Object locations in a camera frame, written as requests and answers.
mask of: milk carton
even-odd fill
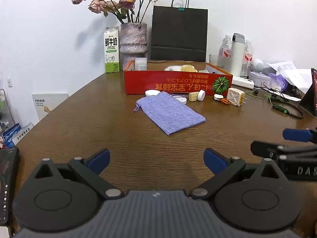
[[[118,72],[119,68],[119,27],[106,28],[104,33],[106,72]]]

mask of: white power strip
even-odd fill
[[[254,82],[252,80],[248,80],[248,79],[236,77],[236,76],[233,76],[233,78],[232,78],[232,85],[246,87],[249,89],[254,88]]]

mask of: white wall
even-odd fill
[[[32,93],[71,95],[104,73],[104,28],[118,21],[90,12],[88,3],[0,0],[3,88],[15,119],[23,125],[38,122]],[[170,3],[159,0],[157,5]],[[218,53],[225,34],[240,32],[251,39],[255,56],[266,62],[317,65],[317,0],[191,0],[190,7],[209,10],[209,52]],[[144,22],[151,21],[152,6]]]

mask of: red cardboard box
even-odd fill
[[[190,64],[196,70],[209,73],[164,71],[168,66]],[[125,91],[128,95],[144,94],[149,89],[172,93],[204,90],[206,95],[227,95],[232,75],[210,63],[190,61],[148,61],[146,71],[135,71],[131,60],[123,69]]]

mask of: green label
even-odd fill
[[[106,66],[106,72],[118,72],[118,71],[120,71],[118,62],[105,63],[105,66]]]

